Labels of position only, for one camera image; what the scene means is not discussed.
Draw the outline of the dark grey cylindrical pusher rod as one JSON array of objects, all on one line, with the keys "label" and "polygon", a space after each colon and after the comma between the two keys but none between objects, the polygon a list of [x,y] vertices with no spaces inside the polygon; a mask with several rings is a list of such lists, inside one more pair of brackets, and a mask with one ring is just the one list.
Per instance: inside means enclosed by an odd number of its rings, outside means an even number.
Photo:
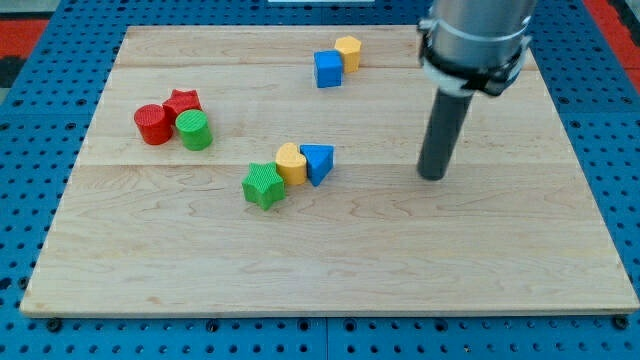
[{"label": "dark grey cylindrical pusher rod", "polygon": [[422,178],[438,181],[445,176],[471,100],[471,95],[437,91],[417,163]]}]

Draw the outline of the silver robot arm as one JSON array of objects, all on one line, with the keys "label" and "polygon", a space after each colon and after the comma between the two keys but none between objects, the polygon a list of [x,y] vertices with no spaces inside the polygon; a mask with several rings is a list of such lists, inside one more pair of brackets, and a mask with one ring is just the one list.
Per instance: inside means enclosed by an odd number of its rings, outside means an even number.
[{"label": "silver robot arm", "polygon": [[475,93],[499,97],[519,76],[536,0],[435,0],[417,24],[418,59],[437,85],[417,163],[442,179]]}]

